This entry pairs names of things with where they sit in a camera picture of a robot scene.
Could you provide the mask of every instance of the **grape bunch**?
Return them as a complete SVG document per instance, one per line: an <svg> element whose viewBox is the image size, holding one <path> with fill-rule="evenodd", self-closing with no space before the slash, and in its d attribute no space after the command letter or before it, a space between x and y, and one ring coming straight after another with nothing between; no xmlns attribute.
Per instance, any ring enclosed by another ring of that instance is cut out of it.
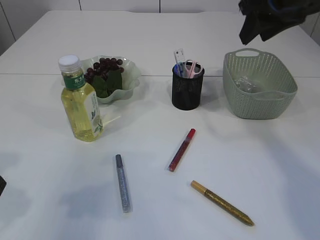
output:
<svg viewBox="0 0 320 240"><path fill-rule="evenodd" d="M99 62L93 64L93 68L89 67L84 74L85 81L91 84L95 76L102 77L105 81L108 80L109 71L116 71L120 69L120 72L123 73L125 69L121 66L124 62L122 59L116 58L104 58L101 57Z"/></svg>

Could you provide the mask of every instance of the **pen holder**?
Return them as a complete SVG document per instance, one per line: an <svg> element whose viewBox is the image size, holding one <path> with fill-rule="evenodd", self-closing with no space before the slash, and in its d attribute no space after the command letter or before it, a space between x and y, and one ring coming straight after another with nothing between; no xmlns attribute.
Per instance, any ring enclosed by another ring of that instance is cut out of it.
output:
<svg viewBox="0 0 320 240"><path fill-rule="evenodd" d="M201 89L205 69L194 78L185 78L177 75L175 67L172 68L172 104L181 110L192 110L200 105Z"/></svg>

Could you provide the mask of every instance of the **black cloth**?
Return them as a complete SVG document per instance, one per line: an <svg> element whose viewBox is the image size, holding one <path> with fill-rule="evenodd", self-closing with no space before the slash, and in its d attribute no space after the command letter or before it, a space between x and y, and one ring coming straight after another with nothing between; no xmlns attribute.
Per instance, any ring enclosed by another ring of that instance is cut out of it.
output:
<svg viewBox="0 0 320 240"><path fill-rule="evenodd" d="M0 176L0 196L4 191L6 185L7 185L6 181L2 178L2 176Z"/></svg>
<svg viewBox="0 0 320 240"><path fill-rule="evenodd" d="M239 7L246 16L239 36L247 45L258 35L266 41L302 24L307 15L320 11L320 0L241 0Z"/></svg>

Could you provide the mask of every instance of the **green leaf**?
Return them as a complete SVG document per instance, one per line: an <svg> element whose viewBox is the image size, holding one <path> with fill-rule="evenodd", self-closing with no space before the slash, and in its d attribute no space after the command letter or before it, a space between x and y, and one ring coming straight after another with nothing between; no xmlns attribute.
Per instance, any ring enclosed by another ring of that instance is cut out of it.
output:
<svg viewBox="0 0 320 240"><path fill-rule="evenodd" d="M101 99L107 98L109 95L107 93L106 81L100 76L94 76L91 83L92 87L96 92L96 96Z"/></svg>
<svg viewBox="0 0 320 240"><path fill-rule="evenodd" d="M109 91L114 92L117 89L122 89L122 76L120 69L109 71L106 86Z"/></svg>

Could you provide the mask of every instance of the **red glitter pen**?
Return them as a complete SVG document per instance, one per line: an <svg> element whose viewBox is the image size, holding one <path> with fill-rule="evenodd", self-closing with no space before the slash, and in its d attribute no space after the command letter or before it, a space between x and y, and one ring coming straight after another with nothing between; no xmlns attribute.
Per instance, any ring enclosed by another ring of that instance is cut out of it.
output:
<svg viewBox="0 0 320 240"><path fill-rule="evenodd" d="M186 136L185 140L181 144L179 150L176 152L174 158L172 159L172 161L169 165L168 169L170 172L175 171L178 163L180 162L182 156L184 155L184 153L185 153L187 147L189 146L189 143L190 143L191 139L193 138L193 136L195 135L195 133L196 133L196 130L194 128L191 128L190 132Z"/></svg>

